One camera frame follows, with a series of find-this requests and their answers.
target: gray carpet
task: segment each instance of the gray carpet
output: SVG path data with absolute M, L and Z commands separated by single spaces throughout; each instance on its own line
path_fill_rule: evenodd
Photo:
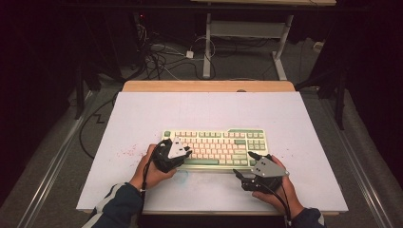
M 229 51 L 218 51 L 213 64 L 216 70 L 215 80 L 228 80 L 234 78 L 253 78 L 256 80 L 277 80 L 273 63 L 268 56 L 268 50 L 276 49 L 276 42 L 270 41 L 263 47 L 252 47 L 238 50 L 229 57 L 220 55 L 229 54 Z M 311 50 L 313 42 L 308 40 L 297 45 L 287 45 L 282 55 L 282 62 L 289 81 L 296 84 L 305 80 L 313 64 L 317 53 Z M 184 52 L 186 48 L 171 47 Z M 170 61 L 180 57 L 166 55 Z M 202 63 L 194 62 L 198 75 L 202 75 Z M 162 73 L 162 80 L 196 80 L 192 65 L 177 66 Z M 132 70 L 123 67 L 124 74 L 130 74 Z M 137 79 L 146 78 L 143 74 Z M 114 83 L 107 77 L 101 77 L 102 89 L 87 99 L 86 113 L 83 120 L 95 109 L 113 98 L 122 85 Z M 362 168 L 367 174 L 368 181 L 374 187 L 378 200 L 382 202 L 383 210 L 389 224 L 383 227 L 403 227 L 403 194 L 401 188 L 389 171 L 386 163 L 381 159 L 376 148 L 368 136 L 365 126 L 355 112 L 354 103 L 346 93 L 346 106 L 344 112 L 345 130 L 340 131 L 335 127 L 333 118 L 329 116 L 329 108 L 334 105 L 332 100 L 320 100 L 317 98 L 314 88 L 306 88 L 301 91 L 303 101 L 319 136 L 320 142 L 335 172 L 340 184 L 343 196 L 347 201 L 349 212 L 326 217 L 328 227 L 354 227 L 375 228 L 382 221 L 374 216 L 376 212 L 370 207 L 365 185 L 362 186 L 359 177 L 355 173 L 354 164 L 346 152 L 346 144 L 341 136 L 348 139 L 350 149 L 361 161 Z M 74 120 L 75 106 L 74 94 L 71 98 L 72 106 L 65 116 L 49 131 L 40 147 L 28 163 L 27 169 L 16 183 L 10 196 L 0 210 L 0 219 L 4 227 L 17 227 L 25 211 L 29 207 L 35 192 L 47 174 L 48 168 L 58 154 L 71 127 L 77 124 Z M 95 117 L 91 117 L 83 129 L 83 143 L 89 154 L 95 155 L 103 132 L 107 125 L 108 116 L 112 110 L 112 103 L 105 105 Z M 56 171 L 57 178 L 51 183 L 48 194 L 44 195 L 44 202 L 40 205 L 37 215 L 34 215 L 31 227 L 80 227 L 87 220 L 87 214 L 75 210 L 81 190 L 86 181 L 86 176 L 92 164 L 83 151 L 76 132 L 71 144 L 67 148 L 66 156 L 62 159 L 63 165 Z

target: dark sleeve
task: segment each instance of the dark sleeve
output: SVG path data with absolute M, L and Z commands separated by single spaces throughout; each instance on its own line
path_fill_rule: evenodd
M 316 208 L 304 208 L 293 220 L 293 228 L 326 228 L 325 219 Z
M 131 217 L 140 210 L 142 204 L 140 193 L 133 185 L 116 184 L 94 208 L 83 228 L 128 227 Z

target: right hand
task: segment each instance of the right hand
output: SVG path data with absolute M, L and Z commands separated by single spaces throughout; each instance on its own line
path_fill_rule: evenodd
M 274 163 L 285 169 L 284 164 L 282 164 L 281 161 L 273 155 L 272 160 Z M 282 178 L 282 187 L 280 187 L 276 191 L 276 193 L 284 200 L 285 203 L 287 203 L 288 200 L 288 204 L 291 211 L 291 219 L 293 219 L 303 210 L 304 207 L 299 202 L 297 198 L 296 189 L 294 188 L 294 185 L 291 183 L 288 176 L 284 176 Z M 281 204 L 281 202 L 276 198 L 276 196 L 272 194 L 264 194 L 258 191 L 253 192 L 252 196 L 259 200 L 272 204 L 279 212 L 285 215 L 285 208 Z

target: dark background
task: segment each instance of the dark background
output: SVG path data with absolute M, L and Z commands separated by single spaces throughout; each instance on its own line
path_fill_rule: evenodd
M 369 2 L 343 1 L 343 4 L 363 6 Z M 346 54 L 351 56 L 346 65 L 347 88 L 377 149 L 402 184 L 399 165 L 403 162 L 400 155 L 403 151 L 403 20 L 398 13 L 401 6 L 392 0 L 374 3 L 375 7 L 364 17 L 337 17 L 332 29 L 329 28 L 333 20 L 314 18 L 318 24 L 312 24 L 308 22 L 313 18 L 296 16 L 290 41 L 297 42 L 306 37 L 318 41 L 327 38 L 311 76 L 314 78 L 340 62 Z M 104 16 L 89 13 L 84 21 L 78 12 L 60 9 L 50 0 L 1 3 L 1 203 L 41 140 L 70 106 L 67 98 L 75 85 L 77 66 L 83 67 L 86 82 L 96 89 L 95 75 L 100 68 L 119 78 L 119 66 L 138 61 L 133 59 L 137 47 L 127 16 L 127 13 L 117 12 Z M 157 17 L 160 20 L 151 22 L 155 30 L 167 28 L 162 16 L 169 18 L 161 13 Z M 189 20 L 179 26 L 183 36 L 177 39 L 189 42 L 204 29 L 204 21 L 200 21 L 199 14 L 183 16 Z M 182 21 L 178 16 L 170 19 L 171 22 Z M 171 35 L 172 29 L 164 31 L 166 36 Z M 94 69 L 86 63 L 99 68 Z M 334 77 L 318 84 L 331 84 Z

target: robotic hand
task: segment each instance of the robotic hand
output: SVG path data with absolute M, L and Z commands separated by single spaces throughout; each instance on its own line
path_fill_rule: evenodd
M 191 153 L 190 147 L 183 147 L 179 138 L 175 138 L 173 142 L 171 139 L 167 139 L 157 145 L 151 160 L 159 170 L 167 173 L 169 170 L 181 166 L 184 159 L 188 158 Z
M 262 156 L 251 151 L 249 156 L 257 163 L 252 169 L 254 178 L 245 178 L 238 170 L 233 169 L 236 177 L 241 181 L 241 187 L 245 191 L 260 191 L 265 194 L 273 194 L 282 184 L 282 177 L 289 175 L 288 171 L 272 162 L 270 155 Z

